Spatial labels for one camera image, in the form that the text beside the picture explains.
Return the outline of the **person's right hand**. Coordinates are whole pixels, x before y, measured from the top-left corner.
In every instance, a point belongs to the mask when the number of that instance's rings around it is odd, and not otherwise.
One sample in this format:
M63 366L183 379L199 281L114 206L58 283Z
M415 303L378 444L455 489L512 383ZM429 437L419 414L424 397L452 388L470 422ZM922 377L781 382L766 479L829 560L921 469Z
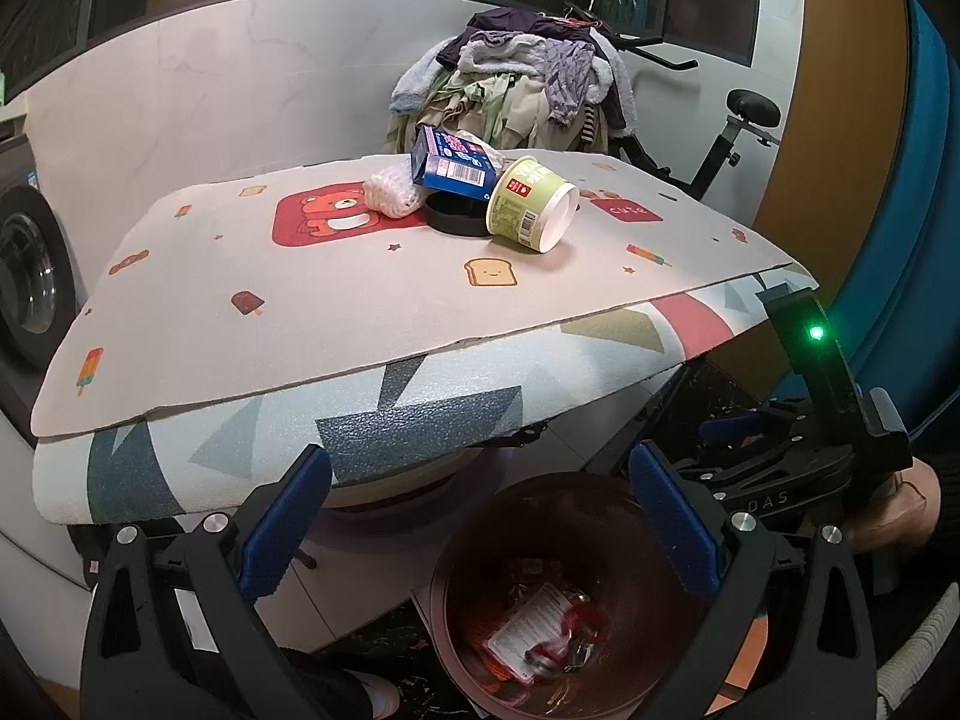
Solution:
M939 478L934 468L915 458L892 476L892 486L861 517L843 527L853 553L882 550L894 544L928 543L940 515Z

